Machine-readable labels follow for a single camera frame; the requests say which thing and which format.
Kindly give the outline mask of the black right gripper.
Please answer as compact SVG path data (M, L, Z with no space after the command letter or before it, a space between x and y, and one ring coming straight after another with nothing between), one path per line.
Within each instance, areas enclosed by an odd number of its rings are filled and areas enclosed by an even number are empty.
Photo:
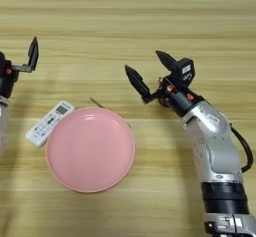
M156 51L160 62L169 70L172 70L173 64L176 60L166 52ZM142 76L133 68L125 66L126 75L141 96L145 104L158 98L161 105L172 108L179 116L185 116L204 98L192 92L189 88L177 89L175 85L167 78L164 77L159 83L159 90L150 93L149 87L144 83Z

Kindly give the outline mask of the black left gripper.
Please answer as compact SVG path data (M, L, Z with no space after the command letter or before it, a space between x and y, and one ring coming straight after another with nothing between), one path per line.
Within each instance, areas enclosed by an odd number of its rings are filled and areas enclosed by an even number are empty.
M33 38L28 50L28 63L22 66L12 65L10 60L0 52L0 95L9 98L11 96L14 83L18 80L18 72L31 73L36 69L39 58L39 45L36 37Z

